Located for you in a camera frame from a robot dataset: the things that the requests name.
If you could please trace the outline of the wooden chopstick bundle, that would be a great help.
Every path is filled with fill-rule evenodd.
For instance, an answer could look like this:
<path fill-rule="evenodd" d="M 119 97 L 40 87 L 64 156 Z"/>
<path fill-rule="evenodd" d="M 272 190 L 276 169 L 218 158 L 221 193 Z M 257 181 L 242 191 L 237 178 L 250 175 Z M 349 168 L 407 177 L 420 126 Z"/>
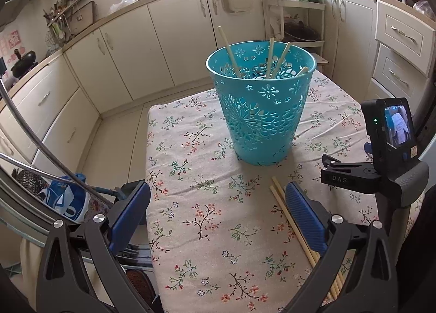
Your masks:
<path fill-rule="evenodd" d="M 271 179 L 273 182 L 273 185 L 270 186 L 271 193 L 276 198 L 276 201 L 278 202 L 279 207 L 281 208 L 282 212 L 284 213 L 289 225 L 293 229 L 293 231 L 296 235 L 296 238 L 297 238 L 298 242 L 300 243 L 301 248 L 304 251 L 304 254 L 307 256 L 307 259 L 310 262 L 310 265 L 312 266 L 312 268 L 314 268 L 318 264 L 321 256 L 319 253 L 317 253 L 309 248 L 307 242 L 305 241 L 304 237 L 302 236 L 302 233 L 301 233 L 298 225 L 296 224 L 293 217 L 291 216 L 290 211 L 289 211 L 287 205 L 285 204 L 284 188 L 281 186 L 281 184 L 279 183 L 279 181 L 276 177 L 271 177 Z M 341 293 L 341 289 L 343 288 L 343 285 L 344 285 L 344 279 L 342 278 L 341 274 L 338 273 L 331 288 L 330 288 L 330 293 L 327 295 L 330 298 L 330 300 L 336 300 L 339 297 L 339 294 Z"/>

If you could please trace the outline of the wooden chopstick apart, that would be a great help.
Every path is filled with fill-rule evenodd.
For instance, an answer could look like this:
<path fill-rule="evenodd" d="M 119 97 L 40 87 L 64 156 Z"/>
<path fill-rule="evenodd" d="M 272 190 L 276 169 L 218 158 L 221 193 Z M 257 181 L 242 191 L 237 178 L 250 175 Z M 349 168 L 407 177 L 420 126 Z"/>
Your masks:
<path fill-rule="evenodd" d="M 296 74 L 296 77 L 299 77 L 300 75 L 303 75 L 304 73 L 308 72 L 308 67 L 307 66 L 303 66 L 300 71 Z"/>

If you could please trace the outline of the white tiered kitchen cart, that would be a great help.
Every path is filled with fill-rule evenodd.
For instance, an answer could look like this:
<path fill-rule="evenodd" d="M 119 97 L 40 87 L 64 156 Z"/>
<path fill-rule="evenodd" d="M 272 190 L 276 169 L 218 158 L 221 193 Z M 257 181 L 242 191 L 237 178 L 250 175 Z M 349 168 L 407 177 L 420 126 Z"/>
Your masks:
<path fill-rule="evenodd" d="M 284 24 L 302 21 L 314 29 L 319 35 L 319 41 L 291 42 L 311 53 L 317 53 L 324 58 L 325 47 L 325 5 L 307 0 L 263 0 L 265 34 L 267 38 L 282 41 Z"/>

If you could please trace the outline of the small white step stool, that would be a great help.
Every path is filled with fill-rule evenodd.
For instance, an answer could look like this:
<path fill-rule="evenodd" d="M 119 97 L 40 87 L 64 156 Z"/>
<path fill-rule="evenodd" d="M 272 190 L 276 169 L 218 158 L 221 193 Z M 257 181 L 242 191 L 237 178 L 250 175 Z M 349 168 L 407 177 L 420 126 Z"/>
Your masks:
<path fill-rule="evenodd" d="M 329 61 L 327 61 L 327 59 L 323 58 L 322 56 L 320 56 L 317 53 L 312 53 L 312 55 L 313 55 L 314 59 L 316 60 L 317 70 L 319 70 L 320 72 L 323 72 L 323 68 L 329 64 Z"/>

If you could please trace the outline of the floral tablecloth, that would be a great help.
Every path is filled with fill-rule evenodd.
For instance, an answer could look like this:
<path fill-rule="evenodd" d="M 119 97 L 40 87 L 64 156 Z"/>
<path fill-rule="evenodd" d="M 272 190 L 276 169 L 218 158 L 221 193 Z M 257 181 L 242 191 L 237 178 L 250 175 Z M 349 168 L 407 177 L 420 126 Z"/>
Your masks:
<path fill-rule="evenodd" d="M 268 167 L 240 160 L 217 93 L 149 111 L 147 227 L 165 312 L 280 312 L 311 266 L 271 185 L 297 183 L 356 224 L 378 217 L 375 197 L 321 183 L 322 155 L 365 162 L 359 104 L 315 72 L 289 155 Z"/>

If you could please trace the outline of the teal perforated plastic basket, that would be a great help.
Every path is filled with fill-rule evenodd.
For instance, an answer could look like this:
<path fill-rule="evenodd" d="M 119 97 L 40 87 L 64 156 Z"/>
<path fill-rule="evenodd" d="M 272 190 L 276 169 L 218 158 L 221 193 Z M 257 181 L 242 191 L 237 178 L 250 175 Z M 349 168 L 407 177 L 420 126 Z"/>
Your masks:
<path fill-rule="evenodd" d="M 267 166 L 288 154 L 306 103 L 317 63 L 305 49 L 291 45 L 277 73 L 272 73 L 286 46 L 274 43 L 271 78 L 266 79 L 269 41 L 231 45 L 238 78 L 225 47 L 209 55 L 206 68 L 217 91 L 234 150 L 251 165 Z M 303 66 L 308 72 L 296 77 Z"/>

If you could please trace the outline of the black pan in cart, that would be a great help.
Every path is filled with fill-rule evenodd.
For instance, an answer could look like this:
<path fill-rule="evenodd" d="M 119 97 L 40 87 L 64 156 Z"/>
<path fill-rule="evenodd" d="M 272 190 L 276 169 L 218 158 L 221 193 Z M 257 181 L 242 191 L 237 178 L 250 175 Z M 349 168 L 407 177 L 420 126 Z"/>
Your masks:
<path fill-rule="evenodd" d="M 314 29 L 306 26 L 302 21 L 284 24 L 283 42 L 312 42 L 319 40 L 320 35 Z"/>

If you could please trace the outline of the black wok on stove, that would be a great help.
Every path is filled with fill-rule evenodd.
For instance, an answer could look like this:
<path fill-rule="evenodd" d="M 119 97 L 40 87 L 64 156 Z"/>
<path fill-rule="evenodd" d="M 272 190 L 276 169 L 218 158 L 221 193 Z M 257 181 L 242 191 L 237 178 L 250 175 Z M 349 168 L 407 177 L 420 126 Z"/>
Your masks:
<path fill-rule="evenodd" d="M 15 78 L 20 79 L 37 65 L 36 54 L 31 50 L 29 53 L 22 55 L 18 49 L 14 49 L 14 54 L 18 61 L 13 65 L 11 71 Z"/>

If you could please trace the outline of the wall utensil rack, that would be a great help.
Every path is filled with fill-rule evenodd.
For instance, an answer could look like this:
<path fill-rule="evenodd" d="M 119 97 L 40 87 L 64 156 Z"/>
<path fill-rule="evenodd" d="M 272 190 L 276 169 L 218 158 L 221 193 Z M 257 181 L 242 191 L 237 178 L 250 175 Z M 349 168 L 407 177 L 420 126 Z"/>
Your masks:
<path fill-rule="evenodd" d="M 58 0 L 43 17 L 57 44 L 64 44 L 85 31 L 96 21 L 93 0 Z"/>

